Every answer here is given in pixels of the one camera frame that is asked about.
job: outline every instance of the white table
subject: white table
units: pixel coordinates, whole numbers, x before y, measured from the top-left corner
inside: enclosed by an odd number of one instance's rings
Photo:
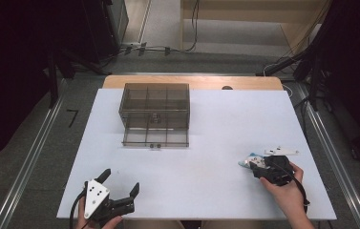
[[[189,148],[124,148],[118,115],[123,90],[95,99],[58,218],[68,218],[84,181],[111,168],[110,198],[126,198],[136,182],[136,211],[126,219],[285,219],[272,196],[238,165],[250,153],[279,145],[305,170],[310,219],[336,219],[287,93],[192,90]]]

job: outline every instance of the gray floor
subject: gray floor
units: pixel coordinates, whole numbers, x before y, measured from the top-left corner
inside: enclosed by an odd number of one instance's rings
[[[183,46],[191,47],[195,33],[184,20]],[[280,24],[198,20],[196,52],[282,56],[289,51]]]
[[[152,39],[148,35],[145,35],[144,38]],[[282,44],[285,41],[274,40],[271,42]],[[261,55],[253,52],[246,53],[248,54],[171,52],[169,55],[165,55],[164,52],[146,51],[143,55],[139,55],[138,51],[133,51],[127,55],[114,58],[105,67],[105,70],[112,73],[232,73],[253,75],[261,72],[268,64],[276,62],[281,56],[279,52],[273,54],[266,52]],[[291,73],[292,68],[286,68],[277,73],[277,76],[282,79],[290,78]],[[68,227],[68,221],[57,219],[55,216],[91,112],[96,91],[102,87],[103,79],[104,76],[85,72],[78,73],[73,80],[65,81],[67,87],[60,110],[50,128],[36,164],[32,168],[32,174],[14,209],[8,228]],[[291,102],[296,104],[302,99],[299,95],[297,83],[288,82],[285,84],[292,89]],[[49,95],[46,95],[19,127],[8,146],[0,152],[0,209],[46,118],[49,102]],[[327,111],[322,100],[319,100],[318,104],[319,114],[323,118],[330,138],[338,150],[339,157],[346,166],[347,173],[360,196],[360,162],[352,159],[349,142],[341,132],[335,117]],[[67,110],[78,110],[77,117],[71,127],[69,125],[74,113]],[[299,109],[296,114],[302,121]],[[359,228],[356,226],[346,196],[307,114],[306,124],[310,149],[337,214],[338,220],[333,220],[331,224],[334,228]],[[283,229],[290,227],[285,221],[267,221],[264,223],[264,228]],[[329,228],[328,223],[321,222],[321,228]]]

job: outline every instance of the black cable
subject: black cable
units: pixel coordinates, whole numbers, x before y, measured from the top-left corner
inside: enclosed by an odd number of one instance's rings
[[[308,103],[308,100],[306,100],[305,103],[301,107],[301,117],[302,117],[302,130],[304,132],[304,136],[307,141],[307,145],[310,148],[310,145],[308,143],[308,138],[307,138],[307,125],[306,125],[307,103]]]
[[[281,59],[283,58],[290,58],[286,55],[289,55],[290,53],[293,53],[293,49],[300,46],[307,38],[310,38],[311,32],[314,30],[314,28],[316,27],[316,25],[319,23],[320,19],[322,19],[322,17],[325,15],[326,13],[326,6],[328,5],[328,1],[325,2],[325,4],[323,5],[322,9],[320,10],[319,14],[317,14],[316,19],[314,20],[313,24],[310,26],[310,29],[307,30],[307,32],[305,33],[305,36],[292,48],[289,49],[289,51],[285,52],[276,62],[275,64],[277,64]]]
[[[73,203],[72,211],[70,212],[70,229],[73,229],[74,210],[80,199],[81,198],[78,196]]]
[[[72,211],[70,212],[70,229],[73,229],[73,218],[74,218],[75,206],[78,204],[79,200],[81,198],[83,198],[86,194],[87,194],[87,188],[84,188],[82,190],[82,192],[77,196],[77,198],[75,199],[75,201],[73,203]]]
[[[195,26],[194,26],[194,17],[195,17],[195,11],[197,12],[197,17],[195,19]],[[198,42],[198,16],[199,16],[199,12],[200,12],[200,0],[196,0],[195,1],[195,5],[194,5],[194,10],[192,11],[192,29],[194,30],[194,44],[192,44],[191,48],[185,50],[186,52],[190,52],[193,51],[196,46],[197,46],[197,42]]]
[[[329,226],[331,229],[334,229],[334,227],[332,226],[330,220],[328,220],[328,226]]]
[[[84,229],[88,225],[88,223],[90,223],[89,220],[87,220],[87,223],[85,223],[84,226],[81,227],[81,229]]]
[[[295,72],[296,69],[294,69],[294,68],[292,67],[292,65],[293,65],[293,64],[289,65],[289,67],[293,70],[293,72]]]
[[[296,105],[294,105],[294,106],[293,106],[293,109],[296,110],[299,106],[301,106],[302,104],[304,104],[307,100],[308,100],[308,97],[305,97],[305,98],[302,99],[300,102],[298,102]]]
[[[119,52],[118,54],[111,56],[111,57],[109,58],[109,60],[106,62],[106,64],[103,64],[103,65],[100,67],[100,69],[105,68],[107,65],[109,65],[109,63],[111,63],[111,61],[112,61],[115,57],[119,56],[119,55],[122,54],[122,53],[125,53],[125,51]]]

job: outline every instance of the metal rail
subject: metal rail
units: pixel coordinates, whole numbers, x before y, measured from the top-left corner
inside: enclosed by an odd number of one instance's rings
[[[298,84],[298,91],[302,99],[307,97],[307,89],[301,84]],[[352,180],[349,177],[349,173],[347,172],[346,167],[341,161],[330,136],[328,135],[328,131],[323,124],[321,116],[316,113],[311,106],[308,106],[307,112],[314,126],[314,129],[323,145],[323,148],[325,149],[328,161],[337,178],[338,183],[340,184],[343,194],[346,197],[349,208],[352,211],[355,221],[358,224],[358,228],[360,228],[360,197],[356,191],[356,188],[352,183]]]
[[[37,159],[42,151],[43,145],[46,142],[49,131],[52,128],[55,118],[60,110],[61,104],[63,103],[65,92],[68,88],[66,80],[62,79],[60,83],[60,96],[57,99],[55,105],[52,109],[46,114],[45,120],[40,127],[40,130],[31,146],[31,149],[24,161],[24,164],[19,171],[18,176],[16,177],[13,185],[9,189],[4,203],[0,210],[0,228],[7,228],[8,224],[11,221],[13,212],[22,197],[22,194],[25,190],[25,187],[28,183],[28,180],[31,176],[34,165],[36,164]]]

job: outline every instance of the black mount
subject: black mount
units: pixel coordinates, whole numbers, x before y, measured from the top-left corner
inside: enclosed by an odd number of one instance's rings
[[[61,46],[57,39],[52,36],[53,30],[51,26],[49,26],[46,22],[46,17],[40,16],[40,13],[37,10],[38,6],[41,5],[38,4],[36,6],[34,4],[34,1],[32,1],[29,3],[29,6],[25,8],[25,10],[26,14],[29,16],[32,23],[34,24],[34,32],[40,39],[38,43],[42,44],[43,52],[47,56],[49,68],[49,87],[51,93],[51,103],[49,108],[53,108],[59,96],[56,69],[60,70],[64,78],[74,78],[75,70],[71,63],[73,61],[84,66],[85,68],[91,70],[96,74],[108,75],[111,73],[106,73],[102,71],[102,69],[100,69],[93,63],[87,61],[83,57],[79,56],[77,53],[71,52],[65,47]]]
[[[94,211],[90,220],[99,223],[102,228],[109,220],[135,212],[134,200],[138,195],[139,183],[135,185],[128,198],[118,200],[109,199],[109,195],[102,201],[99,207]]]
[[[265,71],[256,73],[256,76],[273,75],[276,72],[290,66],[291,64],[300,61],[298,67],[293,73],[293,77],[297,81],[302,81],[307,78],[307,75],[310,73],[310,71],[312,71],[310,79],[310,90],[308,97],[305,98],[305,100],[308,100],[314,111],[317,111],[316,93],[318,90],[319,80],[322,78],[322,69],[325,65],[323,49],[325,47],[325,43],[328,42],[328,32],[333,30],[333,27],[336,26],[334,25],[335,21],[340,16],[341,9],[344,9],[343,7],[345,4],[345,1],[333,1],[331,3],[322,27],[317,32],[313,41],[304,51],[299,52],[293,57],[286,58],[284,61],[281,61],[278,64],[268,66],[268,68],[265,68]]]

